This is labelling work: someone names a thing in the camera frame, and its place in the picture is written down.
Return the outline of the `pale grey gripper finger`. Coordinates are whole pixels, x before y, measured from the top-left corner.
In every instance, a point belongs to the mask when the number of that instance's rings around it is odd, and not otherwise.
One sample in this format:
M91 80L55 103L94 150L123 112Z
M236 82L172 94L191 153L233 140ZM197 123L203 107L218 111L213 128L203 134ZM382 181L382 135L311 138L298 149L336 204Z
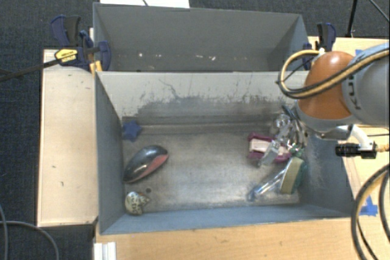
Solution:
M263 157L258 161L258 166L270 165L279 155L280 149L279 141L271 141L263 155Z

